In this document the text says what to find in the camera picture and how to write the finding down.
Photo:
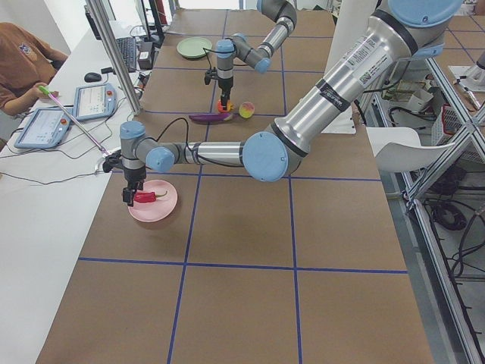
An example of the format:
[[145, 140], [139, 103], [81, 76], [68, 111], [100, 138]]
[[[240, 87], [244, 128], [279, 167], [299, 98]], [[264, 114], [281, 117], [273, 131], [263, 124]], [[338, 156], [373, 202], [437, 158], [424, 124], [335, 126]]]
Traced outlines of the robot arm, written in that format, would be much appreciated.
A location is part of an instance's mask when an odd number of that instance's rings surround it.
[[459, 1], [381, 2], [371, 13], [366, 31], [289, 114], [247, 140], [164, 143], [147, 136], [138, 121], [123, 123], [120, 164], [127, 181], [123, 201], [133, 204], [148, 169], [164, 173], [176, 164], [244, 168], [263, 182], [293, 173], [309, 154], [311, 141], [390, 65], [439, 54], [444, 31], [460, 7]]
[[274, 22], [271, 31], [256, 47], [252, 46], [242, 33], [235, 33], [217, 42], [214, 53], [216, 66], [205, 72], [205, 83], [216, 80], [221, 96], [217, 104], [218, 111], [229, 112], [230, 93], [234, 85], [234, 60], [239, 59], [244, 64], [260, 74], [271, 66], [274, 53], [292, 34], [297, 24], [297, 14], [294, 6], [284, 0], [258, 1], [257, 10]]

